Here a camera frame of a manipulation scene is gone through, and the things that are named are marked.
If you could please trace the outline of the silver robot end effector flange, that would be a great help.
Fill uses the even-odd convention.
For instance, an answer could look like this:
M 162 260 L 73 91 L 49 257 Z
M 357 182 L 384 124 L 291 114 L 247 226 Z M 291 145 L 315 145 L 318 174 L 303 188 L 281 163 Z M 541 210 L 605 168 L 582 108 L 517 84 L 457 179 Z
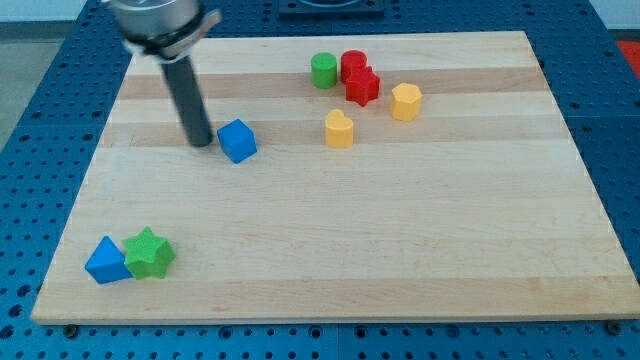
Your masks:
M 125 47 L 159 61 L 178 61 L 222 20 L 199 0 L 106 0 Z

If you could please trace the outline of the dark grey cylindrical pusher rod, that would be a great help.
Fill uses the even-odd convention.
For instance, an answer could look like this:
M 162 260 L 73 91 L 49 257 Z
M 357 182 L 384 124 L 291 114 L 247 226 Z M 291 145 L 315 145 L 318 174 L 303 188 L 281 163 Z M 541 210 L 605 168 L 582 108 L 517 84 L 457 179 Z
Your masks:
M 213 135 L 190 57 L 162 64 L 161 69 L 188 143 L 209 145 Z

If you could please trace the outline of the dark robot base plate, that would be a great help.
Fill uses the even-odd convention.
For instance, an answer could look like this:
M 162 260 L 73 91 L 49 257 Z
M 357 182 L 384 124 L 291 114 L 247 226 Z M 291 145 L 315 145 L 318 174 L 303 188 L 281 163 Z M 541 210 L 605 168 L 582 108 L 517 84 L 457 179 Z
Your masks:
M 385 0 L 277 0 L 280 16 L 380 15 Z

